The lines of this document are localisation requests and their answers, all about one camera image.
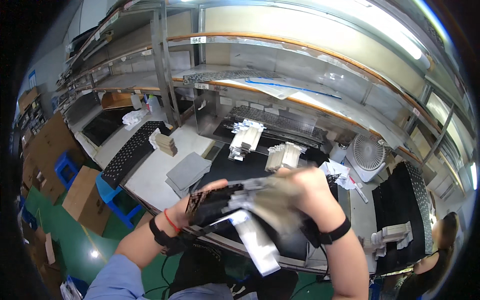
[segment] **hand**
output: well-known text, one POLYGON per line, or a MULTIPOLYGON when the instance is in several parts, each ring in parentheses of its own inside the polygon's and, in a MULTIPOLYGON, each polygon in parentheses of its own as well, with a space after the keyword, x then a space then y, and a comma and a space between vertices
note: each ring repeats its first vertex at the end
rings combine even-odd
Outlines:
MULTIPOLYGON (((228 185, 228 181, 226 179, 220 179, 205 185, 200 190, 201 191, 216 190, 216 189, 224 188, 227 185, 228 185)), ((174 206, 168 209, 168 212, 167 212, 168 217, 178 228, 188 226, 188 219, 185 215, 185 210, 187 209, 189 198, 190 198, 190 195, 183 197, 174 206)))
MULTIPOLYGON (((287 168, 278 170, 283 176, 289 172, 291 171, 287 168)), ((307 168, 293 174, 290 180, 304 190, 297 207, 312 217, 321 232, 331 232, 342 225, 345 213, 330 192, 325 173, 321 169, 307 168)))

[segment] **left hand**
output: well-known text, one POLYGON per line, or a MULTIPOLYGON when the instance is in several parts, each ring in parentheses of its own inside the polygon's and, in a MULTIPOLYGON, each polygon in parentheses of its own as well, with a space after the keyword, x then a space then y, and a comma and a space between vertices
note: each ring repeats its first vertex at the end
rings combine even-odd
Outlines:
MULTIPOLYGON (((228 185, 228 181, 226 179, 219 179, 205 185, 200 190, 201 191, 216 190, 216 189, 224 188, 227 185, 228 185)), ((186 197, 178 201, 174 206, 168 209, 168 212, 167 212, 168 217, 178 228, 188 226, 188 218, 185 215, 185 210, 187 210, 189 198, 190 198, 190 195, 187 195, 186 197)))

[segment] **red string bracelet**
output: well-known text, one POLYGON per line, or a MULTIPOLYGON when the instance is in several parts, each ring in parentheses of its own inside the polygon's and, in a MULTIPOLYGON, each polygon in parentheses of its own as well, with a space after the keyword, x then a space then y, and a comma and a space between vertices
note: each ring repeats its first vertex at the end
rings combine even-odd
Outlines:
POLYGON ((171 220, 170 218, 167 216, 167 209, 165 209, 163 211, 163 214, 165 215, 165 218, 167 218, 167 221, 170 223, 170 225, 172 225, 173 229, 175 229, 175 232, 179 232, 180 231, 180 228, 178 228, 171 220))

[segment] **black pants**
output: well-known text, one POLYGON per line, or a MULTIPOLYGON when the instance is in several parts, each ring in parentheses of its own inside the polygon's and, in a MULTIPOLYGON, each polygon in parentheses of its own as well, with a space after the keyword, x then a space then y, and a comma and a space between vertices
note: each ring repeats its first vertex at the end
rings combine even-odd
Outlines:
POLYGON ((180 258, 179 267, 175 273, 175 279, 170 285, 168 295, 170 297, 178 291, 207 283, 219 283, 227 284, 230 288, 235 284, 233 291, 239 291, 245 287, 241 293, 234 296, 234 299, 256 291, 260 300, 287 300, 292 295, 297 281, 296 272, 280 269, 265 277, 256 273, 241 283, 236 282, 225 273, 222 252, 206 243, 195 241, 180 258))

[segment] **white bottle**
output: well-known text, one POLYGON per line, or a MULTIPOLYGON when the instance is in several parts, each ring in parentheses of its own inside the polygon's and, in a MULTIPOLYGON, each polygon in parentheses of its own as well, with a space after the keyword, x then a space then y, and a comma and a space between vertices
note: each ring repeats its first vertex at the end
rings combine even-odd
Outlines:
POLYGON ((158 118, 159 121, 167 121, 167 114, 163 111, 156 96, 150 95, 148 97, 148 109, 153 116, 158 118))
POLYGON ((330 151, 330 159, 340 164, 347 154, 347 148, 348 145, 335 143, 330 151))
POLYGON ((137 94, 131 93, 130 100, 132 101, 134 109, 142 108, 142 103, 140 102, 140 98, 137 94))

